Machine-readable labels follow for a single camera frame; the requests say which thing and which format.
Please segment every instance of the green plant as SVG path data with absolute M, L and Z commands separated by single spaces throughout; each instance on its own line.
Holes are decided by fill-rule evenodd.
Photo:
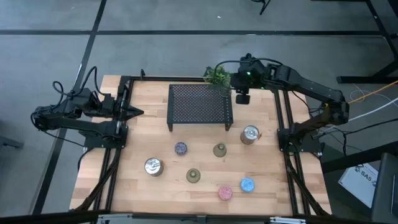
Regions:
M 229 88 L 231 74 L 227 72 L 222 65 L 217 68 L 216 72 L 214 72 L 214 68 L 207 67 L 204 79 L 208 83 Z

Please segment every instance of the concrete floor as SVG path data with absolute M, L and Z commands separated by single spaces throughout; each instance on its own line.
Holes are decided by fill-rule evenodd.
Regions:
M 390 32 L 398 31 L 398 19 L 386 0 L 373 1 Z M 0 29 L 91 30 L 100 0 L 0 0 Z M 100 30 L 376 30 L 365 3 L 309 0 L 272 1 L 263 16 L 260 4 L 248 0 L 113 0 L 106 3 Z M 54 80 L 69 90 L 85 51 L 88 35 L 0 35 L 0 135 L 24 142 L 23 149 L 0 150 L 0 217 L 30 213 L 37 186 L 49 158 L 53 139 L 31 125 L 29 115 L 36 106 L 55 103 L 59 95 Z M 98 66 L 103 75 L 201 76 L 206 66 L 222 60 L 236 60 L 245 53 L 269 57 L 296 69 L 303 77 L 343 91 L 347 99 L 356 90 L 339 85 L 338 75 L 370 75 L 392 61 L 383 39 L 364 37 L 277 37 L 255 35 L 102 35 L 97 36 L 88 68 Z M 235 70 L 236 65 L 226 66 Z M 93 88 L 90 80 L 88 86 Z M 358 85 L 373 91 L 382 85 Z M 382 92 L 394 99 L 398 89 Z M 318 103 L 308 99 L 311 108 Z M 351 107 L 350 117 L 387 103 L 371 96 Z M 354 130 L 395 118 L 398 108 L 389 106 L 378 113 L 342 126 Z M 348 144 L 366 150 L 396 140 L 395 124 L 385 124 L 353 134 Z M 83 142 L 76 132 L 67 138 Z M 341 145 L 324 137 L 331 150 Z M 355 153 L 348 148 L 348 153 Z M 49 194 L 45 213 L 67 211 L 76 180 L 76 163 L 81 148 L 65 142 Z M 346 212 L 328 188 L 335 215 Z

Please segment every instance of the orange cable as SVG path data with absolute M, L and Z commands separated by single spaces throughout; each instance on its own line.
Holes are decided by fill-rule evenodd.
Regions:
M 353 100 L 353 101 L 350 101 L 350 102 L 348 102 L 348 103 L 351 104 L 351 103 L 357 102 L 358 100 L 362 100 L 363 98 L 366 98 L 366 97 L 368 97 L 368 96 L 370 96 L 370 95 L 372 95 L 372 94 L 378 93 L 378 92 L 380 92 L 381 90 L 384 90 L 384 89 L 386 89 L 386 88 L 389 88 L 390 86 L 392 86 L 392 85 L 394 85 L 394 84 L 396 84 L 396 83 L 398 83 L 398 80 L 395 81 L 395 82 L 393 82 L 393 83 L 390 83 L 390 84 L 384 86 L 383 88 L 380 88 L 380 89 L 378 89 L 378 90 L 376 90 L 376 91 L 373 91 L 373 92 L 371 92 L 371 93 L 368 93 L 368 94 L 366 94 L 366 95 L 364 95 L 364 96 L 361 96 L 361 97 L 359 97 L 359 98 L 357 98 L 357 99 L 355 99 L 355 100 Z

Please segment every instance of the tin can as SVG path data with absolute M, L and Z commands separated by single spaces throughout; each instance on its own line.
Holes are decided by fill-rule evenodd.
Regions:
M 163 162 L 160 159 L 156 159 L 156 158 L 149 158 L 146 162 L 145 162 L 145 171 L 154 176 L 157 177 L 160 174 L 163 173 Z
M 258 137 L 259 130 L 253 125 L 246 126 L 241 133 L 241 141 L 244 144 L 252 144 Z

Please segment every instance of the wooden tabletop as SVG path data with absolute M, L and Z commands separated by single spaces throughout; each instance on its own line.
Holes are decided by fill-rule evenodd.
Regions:
M 101 91 L 116 95 L 120 76 L 105 76 Z M 175 124 L 169 132 L 167 98 L 169 84 L 176 82 L 134 82 L 131 104 L 144 110 L 141 116 L 127 122 L 129 134 L 122 150 L 112 208 L 114 212 L 199 213 L 213 215 L 291 215 L 289 190 L 283 155 L 279 151 L 274 94 L 266 90 L 250 90 L 249 105 L 237 105 L 232 93 L 234 123 L 229 131 L 224 124 Z M 294 121 L 308 119 L 306 106 L 290 95 Z M 239 139 L 244 127 L 255 125 L 262 137 L 252 145 Z M 177 142 L 185 142 L 188 152 L 178 156 Z M 223 142 L 227 154 L 216 157 L 213 146 Z M 79 206 L 93 190 L 100 175 L 104 149 L 94 149 L 82 160 L 70 208 Z M 300 153 L 306 185 L 327 212 L 330 205 L 319 160 L 312 154 Z M 164 162 L 158 177 L 147 174 L 144 163 L 150 157 Z M 201 172 L 199 182 L 186 180 L 189 169 Z M 254 179 L 255 189 L 244 193 L 240 181 Z M 230 186 L 233 198 L 222 201 L 218 189 Z M 300 191 L 296 186 L 299 210 Z M 101 208 L 108 187 L 104 188 Z

